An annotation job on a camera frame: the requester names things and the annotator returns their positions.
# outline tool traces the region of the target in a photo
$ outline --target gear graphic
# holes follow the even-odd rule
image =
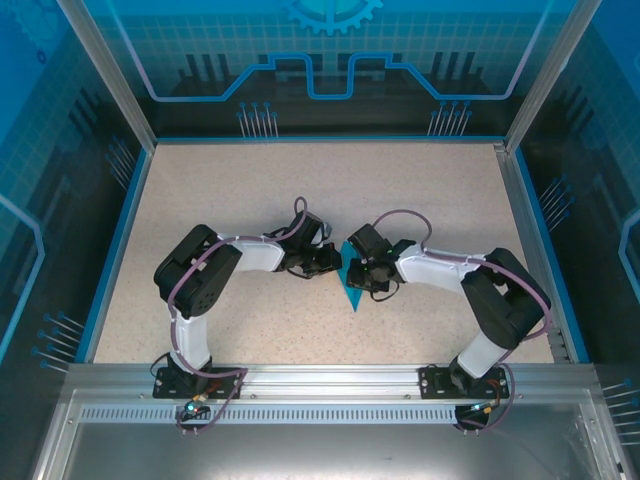
[[[60,19],[55,0],[2,0],[1,5],[13,13],[23,33],[40,49],[58,32]]]
[[[346,34],[349,28],[360,28],[362,20],[373,19],[373,10],[382,0],[284,0],[289,20],[297,20],[301,28],[310,27],[315,34],[336,30]]]

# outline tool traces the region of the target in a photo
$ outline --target robotic arm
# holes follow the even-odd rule
[[[237,237],[236,241],[221,246],[179,289],[175,297],[177,345],[189,365],[203,372],[211,369],[206,313],[218,300],[232,273],[286,270],[298,277],[311,279],[342,267],[340,253],[333,243],[327,242],[331,234],[330,225],[311,213],[306,213],[303,223],[292,236],[277,241],[279,237],[276,235],[294,230],[302,215],[302,212],[297,213],[289,227],[255,237],[255,240]],[[154,275],[154,282],[164,301],[168,301],[171,291],[195,261],[224,238],[229,236],[220,235],[206,225],[198,225],[189,232]],[[169,353],[168,363],[170,371],[189,393],[206,388],[208,380],[190,372],[174,350]]]
[[[422,252],[412,240],[392,245],[369,224],[354,233],[349,242],[361,260],[351,261],[347,286],[368,291],[374,299],[375,293],[388,292],[390,283],[398,288],[404,283],[425,283],[467,297],[480,331],[449,366],[452,385],[465,396],[491,367],[520,345],[544,313],[538,301],[512,278],[483,264],[511,272],[511,277],[523,280],[550,306],[540,286],[506,249],[466,256]]]

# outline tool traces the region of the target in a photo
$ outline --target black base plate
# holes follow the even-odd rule
[[[237,368],[210,368],[207,373],[225,373]],[[231,390],[233,390],[234,382],[237,377],[227,377],[219,379],[211,379],[209,386],[213,385],[213,382],[218,382],[219,386],[209,394],[209,399],[214,400],[226,400],[229,398]],[[233,398],[240,398],[240,391],[242,387],[238,389]],[[184,398],[189,399],[202,392],[190,391],[177,377],[169,367],[163,367],[158,369],[156,374],[156,383],[153,386],[153,398]]]
[[[505,380],[506,375],[502,368],[493,367],[490,369],[477,385],[471,388],[469,395],[463,395],[451,382],[451,373],[448,367],[438,367],[427,365],[418,369],[418,384],[420,386],[420,396],[423,400],[434,399],[477,399],[493,400],[496,398],[495,389],[487,383],[487,380]],[[509,398],[509,387],[505,383],[500,389],[500,398]]]

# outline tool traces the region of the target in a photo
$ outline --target metal extrusion profile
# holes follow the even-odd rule
[[[504,181],[513,218],[520,234],[522,250],[527,260],[527,267],[531,275],[540,282],[542,288],[551,299],[555,327],[560,329],[563,342],[558,341],[558,332],[551,334],[552,354],[556,362],[566,362],[568,358],[572,362],[579,362],[579,355],[571,336],[567,315],[562,308],[562,300],[556,284],[551,264],[545,253],[544,243],[538,228],[533,206],[528,197],[522,173],[513,154],[508,154],[504,145],[496,145],[496,157],[500,172]]]

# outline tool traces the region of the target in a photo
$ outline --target blue frame edge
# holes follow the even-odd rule
[[[529,175],[529,169],[527,168],[527,164],[524,160],[524,155],[522,154],[522,150],[520,150],[520,147],[517,148],[515,154],[516,161],[518,162],[518,168],[520,169],[522,179],[524,181],[524,186],[527,190],[527,196],[529,197],[529,201],[531,202],[531,207],[533,209],[533,214],[535,216],[537,224],[536,226],[538,227],[540,237],[542,238],[544,253],[549,259],[551,273],[558,289],[558,295],[560,297],[560,302],[562,303],[562,309],[564,310],[565,316],[567,318],[569,334],[571,335],[571,340],[576,350],[578,361],[580,363],[589,363],[591,360],[589,359],[589,354],[587,353],[587,348],[584,344],[582,333],[580,332],[578,319],[576,318],[575,311],[573,310],[573,305],[571,304],[571,299],[569,298],[569,291],[567,290],[567,285],[564,282],[564,278],[562,277],[560,264],[558,263],[555,249],[553,248],[553,244],[551,243],[551,235],[549,235],[549,230],[547,229],[547,225],[544,222],[542,210],[540,209],[540,203],[538,202],[538,197],[535,194],[533,182],[531,181],[531,176]]]
[[[76,352],[76,363],[86,363],[93,360],[93,358],[89,357],[93,357],[95,353],[93,352],[95,342],[104,326],[107,308],[113,295],[120,265],[122,264],[131,229],[133,228],[133,220],[138,211],[142,190],[144,189],[149,168],[151,167],[151,158],[152,156],[149,155],[145,149],[142,149],[138,156],[136,168],[133,172],[131,183],[129,184],[129,190],[122,205],[120,218],[113,233],[107,259],[105,260],[104,268],[100,275],[98,288],[91,303],[87,323],[84,327],[82,338],[80,339],[78,351]]]

